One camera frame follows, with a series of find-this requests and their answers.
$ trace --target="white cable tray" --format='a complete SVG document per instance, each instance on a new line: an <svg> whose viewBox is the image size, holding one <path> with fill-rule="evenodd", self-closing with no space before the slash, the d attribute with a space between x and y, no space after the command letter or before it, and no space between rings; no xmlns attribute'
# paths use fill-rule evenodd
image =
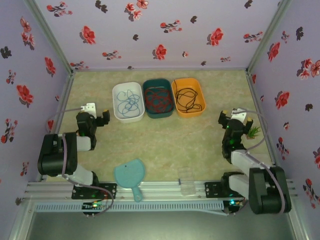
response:
<svg viewBox="0 0 320 240"><path fill-rule="evenodd" d="M39 202L37 213L100 212L101 209L83 210L82 202ZM217 211L223 210L223 201L151 201L151 202L114 202L108 212L171 212L171 211Z"/></svg>

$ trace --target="black rope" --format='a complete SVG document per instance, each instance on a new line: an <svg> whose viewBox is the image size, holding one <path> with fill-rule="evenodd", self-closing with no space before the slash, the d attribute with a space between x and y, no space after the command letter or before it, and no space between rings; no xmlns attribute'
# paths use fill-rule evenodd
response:
<svg viewBox="0 0 320 240"><path fill-rule="evenodd" d="M195 103L198 93L190 87L182 88L178 91L178 85L176 83L176 80L174 80L174 83L175 83L175 89L176 89L176 93L174 95L176 99L176 105L177 105L176 108L183 113L188 113L190 110L193 110L193 109L198 110L198 112L202 111L201 104ZM181 97L190 98L190 101L187 102L185 105L182 105L179 102Z"/></svg>

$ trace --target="red rope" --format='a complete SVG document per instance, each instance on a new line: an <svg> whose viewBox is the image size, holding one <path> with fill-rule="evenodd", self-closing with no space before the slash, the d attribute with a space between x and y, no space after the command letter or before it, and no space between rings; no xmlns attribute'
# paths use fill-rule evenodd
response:
<svg viewBox="0 0 320 240"><path fill-rule="evenodd" d="M145 107L149 113L163 114L173 108L170 91L165 88L147 88L144 91Z"/></svg>

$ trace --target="dark green tray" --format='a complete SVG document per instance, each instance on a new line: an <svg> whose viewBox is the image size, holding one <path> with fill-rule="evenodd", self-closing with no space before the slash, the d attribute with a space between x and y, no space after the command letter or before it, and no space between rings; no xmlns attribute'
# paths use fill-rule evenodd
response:
<svg viewBox="0 0 320 240"><path fill-rule="evenodd" d="M147 106L146 103L146 96L145 92L147 89L152 88L154 92L157 91L157 89L165 89L169 91L169 98L172 101L172 104L169 104L165 111L162 113L157 113L153 111L150 107ZM143 83L142 85L142 91L143 91L143 99L144 99L144 105L145 105L145 111L146 114L152 118L152 119L160 119L160 118L167 118L172 115L174 109L175 109L175 99L174 95L172 93L171 84L167 79L159 78L159 79L150 79Z"/></svg>

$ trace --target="orange tray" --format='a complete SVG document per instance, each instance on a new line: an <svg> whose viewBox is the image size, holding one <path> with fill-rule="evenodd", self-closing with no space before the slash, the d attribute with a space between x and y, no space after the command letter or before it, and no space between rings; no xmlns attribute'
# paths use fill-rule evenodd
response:
<svg viewBox="0 0 320 240"><path fill-rule="evenodd" d="M206 101L200 83L195 78L180 78L171 83L178 115L183 118L200 116Z"/></svg>

